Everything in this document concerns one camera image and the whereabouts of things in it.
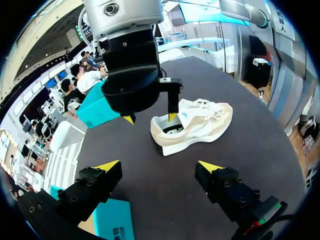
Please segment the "sign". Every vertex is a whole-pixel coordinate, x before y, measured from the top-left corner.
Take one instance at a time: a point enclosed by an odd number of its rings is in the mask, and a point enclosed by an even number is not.
[[[278,9],[273,4],[270,4],[270,9],[272,12],[273,17],[273,24],[274,24],[274,30],[286,36],[287,38],[295,41],[295,34],[294,34],[294,27],[290,23],[290,21],[285,17],[285,15],[281,12],[280,9]]]
[[[10,140],[8,139],[7,135],[2,132],[0,137],[0,160],[5,161],[7,150],[10,144]]]

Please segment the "robotic arm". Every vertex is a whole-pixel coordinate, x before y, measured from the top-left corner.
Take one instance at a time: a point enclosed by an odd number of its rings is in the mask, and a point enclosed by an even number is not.
[[[179,79],[162,78],[152,25],[164,20],[159,0],[85,0],[93,39],[108,36],[102,55],[108,81],[102,92],[110,107],[134,124],[135,113],[151,107],[168,92],[171,121],[178,113]]]

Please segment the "round table surface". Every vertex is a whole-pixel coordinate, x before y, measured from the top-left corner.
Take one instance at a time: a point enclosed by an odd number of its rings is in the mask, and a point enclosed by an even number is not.
[[[273,195],[288,203],[286,213],[293,213],[305,195],[303,175],[289,138],[271,112],[235,79],[199,58],[161,67],[168,77],[181,79],[180,99],[229,103],[233,118],[218,140],[169,156],[157,153],[150,135],[151,118],[167,114],[166,93],[136,114],[135,125],[117,118],[88,129],[77,171],[121,161],[123,177],[111,198],[130,202],[135,239],[231,239],[238,225],[207,198],[195,179],[197,161],[233,167],[245,184],[261,191],[261,201]]]

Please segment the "shoelace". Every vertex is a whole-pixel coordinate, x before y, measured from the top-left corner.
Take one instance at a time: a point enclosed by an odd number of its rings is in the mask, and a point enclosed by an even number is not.
[[[223,108],[218,104],[216,104],[215,102],[199,98],[196,101],[194,101],[194,103],[200,104],[199,106],[200,109],[210,110],[210,115],[205,118],[206,120],[210,118],[219,120],[221,118],[223,113]]]

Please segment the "cable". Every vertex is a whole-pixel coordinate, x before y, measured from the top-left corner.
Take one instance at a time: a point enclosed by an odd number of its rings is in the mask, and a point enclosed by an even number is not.
[[[221,33],[222,33],[222,39],[223,39],[223,49],[224,49],[224,72],[227,72],[227,59],[226,59],[226,45],[225,45],[225,36],[224,36],[224,30],[222,29],[222,24],[220,23]]]
[[[78,28],[79,28],[79,33],[83,39],[83,41],[85,42],[85,44],[87,44],[88,47],[90,47],[92,49],[93,52],[95,52],[95,50],[93,49],[91,43],[89,42],[89,40],[87,39],[83,29],[82,29],[82,20],[84,18],[86,12],[86,8],[84,7],[79,15],[79,19],[78,19]]]
[[[292,220],[295,217],[296,217],[295,214],[287,214],[287,215],[278,216],[274,220],[267,221],[266,223],[260,225],[259,227],[256,228],[256,230],[258,230],[259,228],[268,228],[273,224],[276,224],[276,223],[284,221],[284,220]]]
[[[162,71],[164,71],[164,73],[165,73],[165,78],[167,77],[167,72],[163,69],[163,68],[161,68],[160,67],[160,69],[162,70]]]

